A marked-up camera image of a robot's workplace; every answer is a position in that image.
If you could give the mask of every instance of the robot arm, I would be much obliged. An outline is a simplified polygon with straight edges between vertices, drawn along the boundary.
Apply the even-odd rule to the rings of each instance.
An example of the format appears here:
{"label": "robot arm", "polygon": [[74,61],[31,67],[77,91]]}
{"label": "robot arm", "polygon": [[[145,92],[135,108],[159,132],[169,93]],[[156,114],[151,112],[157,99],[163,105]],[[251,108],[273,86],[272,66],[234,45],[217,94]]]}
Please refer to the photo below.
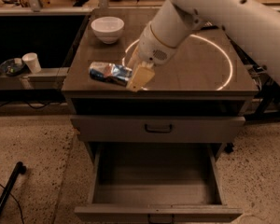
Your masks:
{"label": "robot arm", "polygon": [[152,64],[167,63],[182,41],[205,21],[224,30],[257,64],[266,65],[280,85],[279,12],[254,0],[167,0],[140,36],[129,62],[134,70],[127,88],[140,90],[153,77],[146,75],[152,72]]}

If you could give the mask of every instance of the speckled floor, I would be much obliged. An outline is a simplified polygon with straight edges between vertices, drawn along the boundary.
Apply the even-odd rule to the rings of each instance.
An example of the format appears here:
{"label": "speckled floor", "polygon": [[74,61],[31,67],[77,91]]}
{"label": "speckled floor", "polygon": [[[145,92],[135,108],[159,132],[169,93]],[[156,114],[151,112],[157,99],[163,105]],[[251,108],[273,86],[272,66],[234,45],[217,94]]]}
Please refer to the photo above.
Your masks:
{"label": "speckled floor", "polygon": [[[280,122],[249,122],[234,144],[234,152],[217,161],[228,206],[244,210],[232,224],[280,224]],[[83,223],[74,208],[87,200],[92,166],[66,107],[0,109],[2,184],[18,161],[27,172],[12,193],[26,224]],[[0,217],[0,224],[9,223],[21,223],[11,198]]]}

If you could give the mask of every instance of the desk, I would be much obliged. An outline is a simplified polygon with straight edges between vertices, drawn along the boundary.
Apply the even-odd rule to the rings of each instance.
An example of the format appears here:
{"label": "desk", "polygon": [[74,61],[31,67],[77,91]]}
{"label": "desk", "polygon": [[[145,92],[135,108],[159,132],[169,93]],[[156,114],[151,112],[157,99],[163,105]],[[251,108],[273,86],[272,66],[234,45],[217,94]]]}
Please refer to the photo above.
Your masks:
{"label": "desk", "polygon": [[215,160],[243,126],[257,88],[227,37],[190,36],[138,93],[89,77],[92,61],[122,63],[156,11],[94,10],[92,20],[121,17],[124,34],[106,45],[89,23],[64,81],[94,166],[89,202],[75,212],[84,221],[230,222],[242,211],[226,205]]}

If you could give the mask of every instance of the cup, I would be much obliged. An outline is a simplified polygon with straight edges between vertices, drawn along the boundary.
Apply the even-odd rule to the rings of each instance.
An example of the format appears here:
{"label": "cup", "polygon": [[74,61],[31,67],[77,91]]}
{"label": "cup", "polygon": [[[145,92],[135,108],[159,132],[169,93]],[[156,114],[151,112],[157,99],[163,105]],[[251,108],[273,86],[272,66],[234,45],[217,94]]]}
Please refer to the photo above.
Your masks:
{"label": "cup", "polygon": [[37,73],[41,71],[41,67],[36,53],[27,53],[21,59],[27,64],[29,70],[32,73]]}

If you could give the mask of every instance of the drawer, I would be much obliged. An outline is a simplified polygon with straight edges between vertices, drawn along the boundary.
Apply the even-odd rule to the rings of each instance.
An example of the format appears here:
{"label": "drawer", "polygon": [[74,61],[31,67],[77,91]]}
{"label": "drawer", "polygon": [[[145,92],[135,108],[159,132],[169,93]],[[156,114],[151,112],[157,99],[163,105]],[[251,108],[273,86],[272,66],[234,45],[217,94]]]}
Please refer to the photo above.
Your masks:
{"label": "drawer", "polygon": [[96,152],[87,222],[231,222],[214,155],[205,144],[105,143]]}
{"label": "drawer", "polygon": [[72,116],[83,142],[229,143],[244,117]]}

